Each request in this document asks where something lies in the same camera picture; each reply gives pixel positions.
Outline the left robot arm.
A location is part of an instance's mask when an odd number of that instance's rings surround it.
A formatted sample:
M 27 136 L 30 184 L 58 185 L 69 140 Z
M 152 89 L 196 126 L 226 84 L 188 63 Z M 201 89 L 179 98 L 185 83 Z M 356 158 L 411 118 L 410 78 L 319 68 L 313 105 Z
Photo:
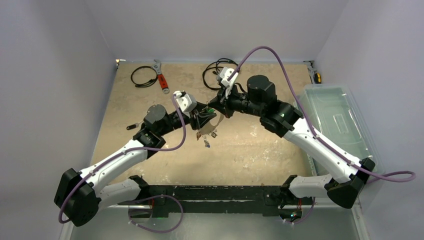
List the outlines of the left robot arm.
M 148 201 L 149 191 L 139 185 L 140 177 L 121 184 L 111 181 L 156 153 L 178 150 L 186 141 L 187 125 L 200 130 L 216 117 L 204 103 L 177 100 L 173 105 L 172 113 L 160 104 L 151 106 L 140 129 L 124 146 L 98 163 L 79 171 L 70 168 L 61 175 L 53 200 L 59 208 L 59 223 L 80 227 L 102 208 L 130 199 L 138 205 Z

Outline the metal key organizer ring plate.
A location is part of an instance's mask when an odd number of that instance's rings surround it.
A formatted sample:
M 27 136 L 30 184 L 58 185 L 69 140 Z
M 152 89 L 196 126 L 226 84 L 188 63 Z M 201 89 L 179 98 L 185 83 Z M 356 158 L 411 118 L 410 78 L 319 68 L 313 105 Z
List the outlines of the metal key organizer ring plate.
M 205 126 L 203 126 L 200 130 L 196 132 L 196 140 L 197 141 L 203 140 L 204 146 L 206 148 L 210 148 L 211 144 L 208 141 L 208 137 L 215 139 L 218 136 L 217 127 L 224 120 L 224 118 L 225 116 L 223 114 L 220 114 L 219 119 L 217 120 L 215 124 L 208 122 Z

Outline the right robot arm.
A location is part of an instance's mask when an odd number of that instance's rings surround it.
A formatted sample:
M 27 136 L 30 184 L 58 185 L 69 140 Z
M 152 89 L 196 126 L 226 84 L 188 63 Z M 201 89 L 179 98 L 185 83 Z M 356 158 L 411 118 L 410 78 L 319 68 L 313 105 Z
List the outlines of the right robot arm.
M 208 105 L 230 118 L 234 112 L 257 116 L 269 132 L 301 148 L 326 168 L 321 176 L 291 175 L 282 185 L 282 203 L 300 198 L 328 197 L 338 206 L 350 209 L 366 185 L 375 163 L 343 150 L 309 126 L 303 113 L 293 105 L 278 100 L 276 86 L 264 75 L 247 80 L 247 92 L 238 92 L 235 81 L 217 77 L 220 89 Z

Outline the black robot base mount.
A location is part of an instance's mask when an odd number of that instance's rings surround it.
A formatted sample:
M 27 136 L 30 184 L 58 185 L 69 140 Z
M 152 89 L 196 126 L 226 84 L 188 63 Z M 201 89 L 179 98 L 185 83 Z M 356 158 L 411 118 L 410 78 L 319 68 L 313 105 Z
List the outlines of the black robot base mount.
M 290 218 L 289 208 L 313 202 L 311 197 L 297 198 L 279 185 L 149 185 L 138 175 L 130 180 L 140 187 L 135 203 L 151 206 L 154 218 L 167 218 L 171 213 Z

